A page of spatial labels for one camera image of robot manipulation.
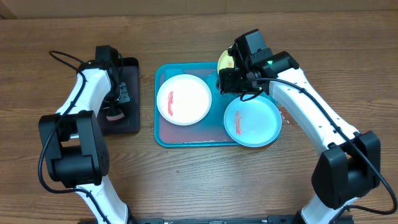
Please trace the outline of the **light blue plate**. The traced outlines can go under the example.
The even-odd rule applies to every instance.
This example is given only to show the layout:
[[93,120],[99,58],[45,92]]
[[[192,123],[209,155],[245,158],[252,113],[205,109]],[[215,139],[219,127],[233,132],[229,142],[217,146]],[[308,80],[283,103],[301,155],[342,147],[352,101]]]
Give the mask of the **light blue plate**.
[[277,140],[282,129],[278,107],[266,96],[234,99],[225,109],[223,122],[230,138],[246,147],[267,146]]

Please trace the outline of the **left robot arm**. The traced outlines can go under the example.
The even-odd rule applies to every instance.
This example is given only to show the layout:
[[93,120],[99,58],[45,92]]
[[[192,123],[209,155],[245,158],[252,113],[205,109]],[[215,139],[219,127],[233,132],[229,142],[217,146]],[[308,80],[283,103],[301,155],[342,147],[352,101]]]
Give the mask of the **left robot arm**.
[[39,182],[53,194],[78,194],[97,223],[134,223],[109,179],[109,152],[97,120],[102,105],[107,119],[124,116],[118,101],[122,55],[109,45],[97,46],[95,59],[72,69],[76,83],[66,102],[39,120]]

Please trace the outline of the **green and pink sponge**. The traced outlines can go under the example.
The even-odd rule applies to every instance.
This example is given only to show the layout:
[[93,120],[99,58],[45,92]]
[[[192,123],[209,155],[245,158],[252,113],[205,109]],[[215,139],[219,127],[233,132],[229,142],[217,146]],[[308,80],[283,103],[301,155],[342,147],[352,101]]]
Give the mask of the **green and pink sponge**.
[[117,121],[124,118],[124,113],[118,106],[109,106],[106,112],[108,121]]

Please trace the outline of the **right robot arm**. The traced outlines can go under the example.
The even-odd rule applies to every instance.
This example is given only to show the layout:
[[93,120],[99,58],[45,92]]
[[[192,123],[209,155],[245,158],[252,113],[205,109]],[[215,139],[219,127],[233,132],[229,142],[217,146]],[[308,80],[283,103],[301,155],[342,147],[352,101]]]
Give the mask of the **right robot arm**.
[[218,60],[220,93],[254,101],[265,93],[278,101],[304,130],[319,160],[312,175],[314,198],[295,223],[339,223],[353,202],[379,186],[381,143],[342,119],[308,82],[287,52],[234,44]]

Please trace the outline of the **white plate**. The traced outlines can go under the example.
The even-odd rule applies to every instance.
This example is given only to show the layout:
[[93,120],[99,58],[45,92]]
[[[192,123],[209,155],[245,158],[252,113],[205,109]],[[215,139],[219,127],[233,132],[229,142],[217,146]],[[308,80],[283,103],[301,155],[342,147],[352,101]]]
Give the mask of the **white plate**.
[[201,121],[212,104],[208,85],[194,75],[181,74],[166,80],[155,102],[161,116],[172,124],[188,126]]

